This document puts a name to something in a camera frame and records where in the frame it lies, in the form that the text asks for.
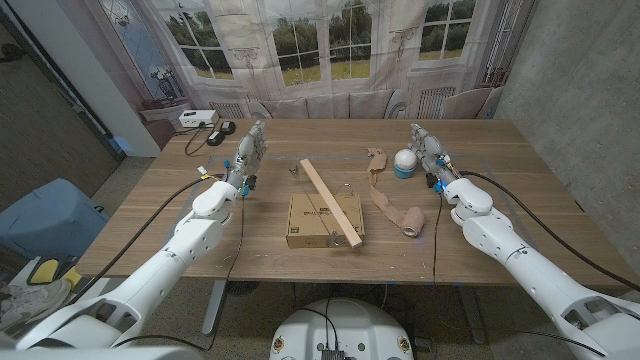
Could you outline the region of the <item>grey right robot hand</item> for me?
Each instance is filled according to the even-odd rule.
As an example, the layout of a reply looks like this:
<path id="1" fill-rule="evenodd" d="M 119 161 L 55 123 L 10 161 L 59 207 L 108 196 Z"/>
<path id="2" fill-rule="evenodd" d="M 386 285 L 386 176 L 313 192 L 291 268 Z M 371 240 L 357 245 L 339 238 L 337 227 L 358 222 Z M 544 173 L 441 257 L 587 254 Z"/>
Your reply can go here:
<path id="1" fill-rule="evenodd" d="M 443 194 L 446 187 L 460 175 L 454 169 L 450 156 L 439 140 L 417 123 L 411 124 L 412 143 L 409 149 L 416 155 L 426 171 L 427 184 L 436 193 Z"/>

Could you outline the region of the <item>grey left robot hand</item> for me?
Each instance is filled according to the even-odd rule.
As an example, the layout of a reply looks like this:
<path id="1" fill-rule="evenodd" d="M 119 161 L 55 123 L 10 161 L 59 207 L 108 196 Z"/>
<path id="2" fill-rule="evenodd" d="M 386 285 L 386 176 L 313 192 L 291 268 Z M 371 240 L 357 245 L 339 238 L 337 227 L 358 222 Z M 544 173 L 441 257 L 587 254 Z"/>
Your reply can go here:
<path id="1" fill-rule="evenodd" d="M 224 182 L 234 186 L 238 192 L 244 188 L 245 181 L 257 173 L 260 162 L 266 153 L 268 144 L 264 133 L 266 123 L 257 120 L 249 132 L 238 143 Z"/>

